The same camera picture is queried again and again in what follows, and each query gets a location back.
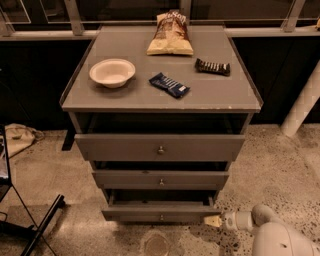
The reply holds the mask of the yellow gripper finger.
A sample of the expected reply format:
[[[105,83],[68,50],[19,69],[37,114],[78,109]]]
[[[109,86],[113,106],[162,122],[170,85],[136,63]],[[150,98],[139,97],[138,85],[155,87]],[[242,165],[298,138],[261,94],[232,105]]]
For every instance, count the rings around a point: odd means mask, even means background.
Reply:
[[[206,225],[213,226],[213,227],[221,227],[222,226],[222,219],[220,215],[212,215],[212,216],[205,216],[203,221]]]

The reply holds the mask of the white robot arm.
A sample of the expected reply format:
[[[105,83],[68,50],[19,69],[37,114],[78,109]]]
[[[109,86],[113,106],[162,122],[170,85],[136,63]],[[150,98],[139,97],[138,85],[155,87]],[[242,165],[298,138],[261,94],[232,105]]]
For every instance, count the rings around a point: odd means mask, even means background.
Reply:
[[[320,61],[309,76],[285,121],[282,132],[293,136],[320,98]],[[225,212],[204,218],[204,223],[254,235],[252,256],[320,256],[320,246],[281,220],[264,204],[251,211]]]

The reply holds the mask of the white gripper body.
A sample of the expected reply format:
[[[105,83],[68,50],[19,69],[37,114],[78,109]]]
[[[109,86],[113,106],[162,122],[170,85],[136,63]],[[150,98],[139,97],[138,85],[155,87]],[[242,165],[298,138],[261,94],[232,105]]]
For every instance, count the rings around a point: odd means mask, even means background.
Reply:
[[[222,215],[223,226],[228,230],[242,230],[251,232],[254,229],[250,211],[225,212]]]

